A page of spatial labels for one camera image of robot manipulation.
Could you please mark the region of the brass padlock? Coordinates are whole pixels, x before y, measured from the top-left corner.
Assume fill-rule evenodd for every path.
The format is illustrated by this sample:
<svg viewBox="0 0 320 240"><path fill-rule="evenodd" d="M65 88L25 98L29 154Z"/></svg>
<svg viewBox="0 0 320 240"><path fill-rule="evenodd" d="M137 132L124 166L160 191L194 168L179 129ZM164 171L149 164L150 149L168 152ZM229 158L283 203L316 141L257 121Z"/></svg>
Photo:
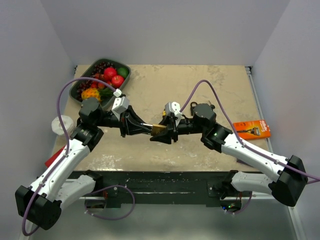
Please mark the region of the brass padlock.
<svg viewBox="0 0 320 240"><path fill-rule="evenodd" d="M165 125L160 124L142 123L141 125L150 129L151 136L158 135L160 132L164 131L167 128Z"/></svg>

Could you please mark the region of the black padlock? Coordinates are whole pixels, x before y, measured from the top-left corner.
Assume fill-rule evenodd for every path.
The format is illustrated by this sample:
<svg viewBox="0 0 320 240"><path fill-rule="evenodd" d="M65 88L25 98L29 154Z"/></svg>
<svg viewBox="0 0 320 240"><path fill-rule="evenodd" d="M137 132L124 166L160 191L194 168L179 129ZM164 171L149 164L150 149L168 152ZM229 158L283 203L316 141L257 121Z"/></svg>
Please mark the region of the black padlock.
<svg viewBox="0 0 320 240"><path fill-rule="evenodd" d="M190 114L191 114L191 116L194 116L194 114L195 114L195 107L198 105L198 103L197 102L195 102L195 101L192 101L191 103L190 103Z"/></svg>

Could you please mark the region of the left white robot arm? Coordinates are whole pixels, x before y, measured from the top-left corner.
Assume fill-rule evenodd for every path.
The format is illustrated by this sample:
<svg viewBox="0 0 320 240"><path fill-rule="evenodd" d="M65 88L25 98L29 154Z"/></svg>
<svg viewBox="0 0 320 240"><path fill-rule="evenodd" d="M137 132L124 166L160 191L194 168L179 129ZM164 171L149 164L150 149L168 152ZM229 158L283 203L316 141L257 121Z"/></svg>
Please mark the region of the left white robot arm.
<svg viewBox="0 0 320 240"><path fill-rule="evenodd" d="M145 123L133 110L127 97L117 97L110 111L104 111L96 98L83 101L79 122L67 144L46 171L28 187L15 192L18 214L25 224L30 221L48 230L62 211L85 195L99 196L104 190L102 176L88 170L71 184L64 185L75 167L96 147L103 136L101 127L118 128L126 135L150 134L152 125Z"/></svg>

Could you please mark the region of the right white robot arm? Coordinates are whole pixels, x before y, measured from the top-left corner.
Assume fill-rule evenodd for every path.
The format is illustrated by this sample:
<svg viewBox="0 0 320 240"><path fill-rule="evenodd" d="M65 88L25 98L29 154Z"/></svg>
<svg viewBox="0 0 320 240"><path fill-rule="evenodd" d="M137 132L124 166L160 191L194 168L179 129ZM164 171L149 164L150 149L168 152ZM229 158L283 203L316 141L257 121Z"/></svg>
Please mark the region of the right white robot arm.
<svg viewBox="0 0 320 240"><path fill-rule="evenodd" d="M238 137L216 121L216 113L206 104L194 107L192 118L183 118L179 104L167 104L160 124L151 126L151 141L171 144L179 135L201 134L201 142L210 150L232 156L259 173L231 170L224 180L212 188L225 197L238 192L258 192L273 196L283 205L294 207L308 179L303 161L276 155Z"/></svg>

